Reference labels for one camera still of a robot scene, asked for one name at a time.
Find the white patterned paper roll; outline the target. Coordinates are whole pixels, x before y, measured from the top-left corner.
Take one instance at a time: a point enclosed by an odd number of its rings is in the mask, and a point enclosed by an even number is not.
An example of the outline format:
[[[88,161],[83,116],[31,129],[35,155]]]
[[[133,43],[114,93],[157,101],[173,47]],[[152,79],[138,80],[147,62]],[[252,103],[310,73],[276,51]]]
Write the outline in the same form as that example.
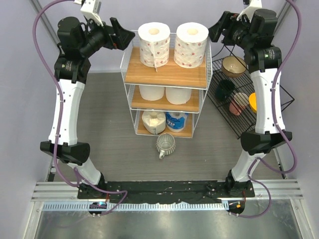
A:
[[[160,22],[149,22],[138,29],[140,61],[148,67],[164,66],[169,61],[170,28]]]

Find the plain white paper roll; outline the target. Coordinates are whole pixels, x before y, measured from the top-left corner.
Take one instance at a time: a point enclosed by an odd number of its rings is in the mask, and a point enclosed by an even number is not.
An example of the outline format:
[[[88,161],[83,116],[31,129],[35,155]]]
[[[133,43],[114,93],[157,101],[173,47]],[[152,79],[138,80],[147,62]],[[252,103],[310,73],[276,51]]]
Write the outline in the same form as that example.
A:
[[[166,99],[174,105],[186,104],[190,100],[191,93],[192,89],[189,88],[165,88]]]

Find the white wire three-tier shelf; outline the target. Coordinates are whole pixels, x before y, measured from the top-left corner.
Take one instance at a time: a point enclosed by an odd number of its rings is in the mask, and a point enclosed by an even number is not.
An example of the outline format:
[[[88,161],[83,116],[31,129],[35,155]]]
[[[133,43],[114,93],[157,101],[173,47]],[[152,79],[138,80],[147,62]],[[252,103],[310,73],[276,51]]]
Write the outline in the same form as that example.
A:
[[[169,61],[157,69],[147,67],[140,61],[140,40],[135,36],[124,51],[120,69],[125,86],[135,134],[150,136],[144,127],[144,111],[187,113],[186,126],[181,132],[173,132],[175,137],[192,138],[212,78],[211,46],[206,45],[204,60],[197,68],[186,69],[178,66],[174,59],[176,34],[170,34]],[[191,89],[190,100],[182,105],[168,102],[166,97],[157,101],[144,100],[139,86],[176,87]]]

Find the beige paper roll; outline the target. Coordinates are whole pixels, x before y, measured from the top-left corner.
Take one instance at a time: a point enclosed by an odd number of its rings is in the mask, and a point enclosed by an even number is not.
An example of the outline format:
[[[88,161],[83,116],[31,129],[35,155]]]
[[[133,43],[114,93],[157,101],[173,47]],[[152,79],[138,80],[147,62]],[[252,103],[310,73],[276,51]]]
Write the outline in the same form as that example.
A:
[[[166,127],[165,112],[144,111],[142,114],[142,122],[148,132],[153,135],[159,135]]]

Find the blue paper roll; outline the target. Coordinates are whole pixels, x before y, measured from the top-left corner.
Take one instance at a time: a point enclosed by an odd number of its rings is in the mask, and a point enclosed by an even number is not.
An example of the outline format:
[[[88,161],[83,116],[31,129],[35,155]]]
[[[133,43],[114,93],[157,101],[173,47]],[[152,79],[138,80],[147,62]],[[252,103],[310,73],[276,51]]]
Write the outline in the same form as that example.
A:
[[[166,127],[172,132],[181,132],[186,126],[189,113],[166,112]]]

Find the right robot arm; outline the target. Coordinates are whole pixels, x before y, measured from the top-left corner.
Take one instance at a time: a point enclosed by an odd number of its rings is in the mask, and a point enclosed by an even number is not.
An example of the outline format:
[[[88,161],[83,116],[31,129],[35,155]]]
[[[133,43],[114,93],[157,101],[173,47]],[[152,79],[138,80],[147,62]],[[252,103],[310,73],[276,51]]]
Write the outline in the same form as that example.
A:
[[[225,191],[232,197],[249,189],[251,173],[266,154],[292,140],[292,133],[285,129],[281,111],[282,51],[272,44],[277,22],[276,13],[269,9],[257,9],[251,17],[225,11],[209,28],[212,42],[217,42],[223,35],[224,45],[243,49],[256,93],[255,128],[241,134],[242,153],[225,179]]]

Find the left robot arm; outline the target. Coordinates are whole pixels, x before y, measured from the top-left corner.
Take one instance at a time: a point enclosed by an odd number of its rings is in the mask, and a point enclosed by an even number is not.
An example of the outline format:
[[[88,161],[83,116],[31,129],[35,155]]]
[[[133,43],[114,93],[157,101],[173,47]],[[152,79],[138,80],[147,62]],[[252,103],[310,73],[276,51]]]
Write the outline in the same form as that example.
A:
[[[75,17],[59,21],[59,55],[52,74],[56,86],[54,120],[48,140],[40,144],[40,150],[51,155],[55,165],[61,162],[75,171],[75,187],[89,188],[96,199],[106,193],[105,179],[90,159],[90,145],[77,137],[79,105],[91,67],[89,58],[101,48],[125,50],[135,37],[115,17],[110,22],[98,25],[90,19],[82,23]]]

